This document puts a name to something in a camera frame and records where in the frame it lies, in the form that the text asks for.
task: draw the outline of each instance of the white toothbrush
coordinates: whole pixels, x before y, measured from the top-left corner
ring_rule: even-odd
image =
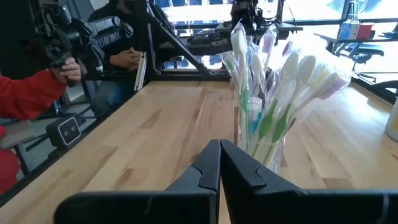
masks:
[[[262,62],[260,55],[258,53],[254,54],[251,61],[251,70],[254,73],[254,79],[256,84],[254,85],[254,95],[258,96],[260,92],[265,93],[264,86],[262,81],[265,78],[262,78],[262,71],[264,63]]]
[[[293,42],[290,40],[285,45],[284,50],[282,51],[282,56],[287,55],[292,50]]]
[[[335,93],[340,91],[348,83],[348,80],[345,79],[344,75],[339,71],[334,72],[332,74],[330,74],[330,73],[328,73],[328,71],[326,71],[325,77],[326,77],[326,79],[323,80],[322,82],[314,83],[314,86],[312,86],[313,88],[307,94],[307,99],[305,99],[305,102],[303,102],[300,105],[301,109],[304,108],[307,104],[309,104],[315,98],[319,98],[321,100],[327,100],[329,97],[333,96]],[[266,159],[263,162],[264,166],[268,166],[271,163],[272,158],[274,158],[274,156],[276,154],[276,150],[277,150],[276,147],[273,147],[268,152],[268,155],[266,156]]]
[[[283,67],[280,70],[280,85],[278,86],[275,96],[272,97],[271,103],[269,103],[270,106],[266,108],[264,112],[264,116],[261,119],[261,122],[259,124],[259,129],[257,131],[258,135],[258,142],[263,139],[269,130],[271,129],[271,126],[274,122],[274,116],[275,112],[277,111],[277,107],[279,105],[280,99],[283,97],[284,93],[287,90],[287,86],[289,85],[290,81],[294,78],[295,71],[297,69],[297,64],[299,63],[299,53],[298,52],[292,52],[289,57],[287,58],[286,62],[284,63]],[[255,152],[257,151],[259,147],[259,143],[254,142],[253,146],[250,145],[248,149],[248,154],[249,155],[254,155]]]
[[[308,88],[309,81],[312,78],[316,66],[317,58],[313,55],[306,55],[301,60],[295,72],[296,87],[289,105],[295,103],[297,99],[301,97],[301,93]]]
[[[232,77],[232,81],[234,82],[235,87],[238,90],[238,89],[240,89],[240,86],[239,86],[239,82],[240,81],[239,81],[239,74],[238,74],[238,71],[236,69],[236,61],[235,61],[235,58],[233,56],[233,51],[225,52],[223,54],[223,56],[224,56],[223,60],[224,60],[225,67],[229,71],[229,74]]]
[[[235,57],[238,57],[239,62],[239,84],[241,94],[241,115],[240,127],[241,137],[244,149],[247,148],[249,133],[248,133],[248,113],[249,113],[249,75],[248,75],[248,62],[246,54],[248,52],[248,45],[243,30],[239,30],[231,36],[231,43],[234,50]]]
[[[314,69],[313,75],[312,75],[311,79],[308,81],[308,83],[312,85],[312,83],[314,83],[323,74],[323,72],[326,70],[326,68],[330,69],[327,64],[325,64],[323,62],[318,63],[318,65]]]
[[[264,64],[265,72],[268,71],[269,59],[271,58],[271,52],[272,52],[272,48],[275,45],[276,38],[277,38],[277,34],[275,32],[264,34],[264,46],[262,48],[262,51],[267,54],[267,59]]]
[[[295,110],[295,102],[301,97],[301,93],[309,87],[308,81],[313,75],[313,71],[317,66],[317,58],[313,55],[306,55],[299,63],[295,71],[295,88],[290,101],[286,107],[280,110],[277,115],[279,118],[275,124],[272,134],[272,143],[280,141],[281,137],[285,133],[291,113]]]

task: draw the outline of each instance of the hand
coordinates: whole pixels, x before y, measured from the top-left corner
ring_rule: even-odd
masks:
[[[54,77],[65,85],[68,83],[67,79],[71,81],[81,80],[80,65],[76,63],[73,57],[65,60],[61,70],[53,69],[52,72]]]
[[[135,72],[138,70],[138,65],[133,65],[132,67],[129,68],[130,72]]]
[[[111,56],[110,63],[111,65],[130,69],[135,65],[138,65],[140,56],[141,52],[130,48],[128,50],[118,53],[117,55]]]

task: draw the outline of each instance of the toothbrush bristles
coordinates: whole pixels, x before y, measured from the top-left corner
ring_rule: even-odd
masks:
[[[339,73],[334,73],[333,75],[333,79],[335,79],[335,81],[319,96],[319,99],[323,101],[329,99],[335,93],[340,91],[345,85],[347,85],[347,80],[341,77]]]
[[[319,77],[313,82],[313,86],[319,86],[323,83],[331,74],[331,70],[326,67]]]
[[[266,34],[264,37],[264,48],[263,48],[263,52],[269,54],[271,51],[271,48],[274,46],[275,44],[275,38],[274,35],[272,34]]]

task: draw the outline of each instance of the green toothbrush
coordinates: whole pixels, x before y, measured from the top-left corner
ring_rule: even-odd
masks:
[[[311,80],[316,67],[317,58],[313,55],[305,56],[299,63],[295,72],[296,86],[292,98],[284,110],[282,117],[276,123],[275,131],[272,133],[272,143],[278,142],[282,139],[289,122],[288,119],[291,114],[290,109],[294,110],[295,102],[302,96],[303,91],[308,89],[308,82]]]
[[[275,96],[273,97],[273,100],[271,101],[271,108],[269,109],[269,112],[264,115],[262,120],[260,121],[259,129],[258,129],[258,141],[254,142],[255,145],[254,147],[249,147],[247,153],[249,155],[254,155],[259,147],[259,142],[267,135],[269,130],[272,127],[272,124],[274,122],[274,115],[275,111],[278,108],[278,104],[280,102],[280,99],[283,97],[284,93],[286,92],[287,86],[290,84],[290,82],[294,79],[295,71],[297,68],[297,64],[299,63],[299,53],[298,52],[292,52],[289,57],[287,58],[286,62],[284,63],[284,66],[280,70],[280,85],[278,89],[276,90]]]
[[[240,106],[242,108],[240,114],[240,128],[241,128],[241,137],[242,143],[246,146],[244,150],[248,147],[248,104],[249,104],[249,83],[248,83],[248,62],[247,62],[247,52],[248,45],[246,42],[246,35],[243,30],[239,30],[231,36],[231,43],[234,50],[234,54],[238,57],[239,62],[239,84],[240,84],[240,94],[241,94],[241,102]]]

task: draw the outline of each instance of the desk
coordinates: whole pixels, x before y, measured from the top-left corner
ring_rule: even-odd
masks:
[[[387,38],[387,37],[380,37],[375,35],[373,39],[358,39],[358,40],[347,40],[347,39],[337,39],[337,34],[317,34],[314,33],[314,35],[319,36],[320,38],[326,40],[331,44],[331,47],[328,45],[328,51],[330,51],[332,54],[338,54],[340,51],[342,51],[347,44],[358,44],[355,50],[357,50],[360,46],[360,44],[363,43],[380,43],[380,42],[395,42],[398,41],[397,38]]]
[[[398,187],[398,143],[383,134],[391,105],[353,85],[290,134],[280,173],[303,188]],[[236,137],[226,82],[152,82],[0,208],[2,223],[51,223],[67,196],[162,190],[210,139]],[[220,223],[229,223],[221,195]]]

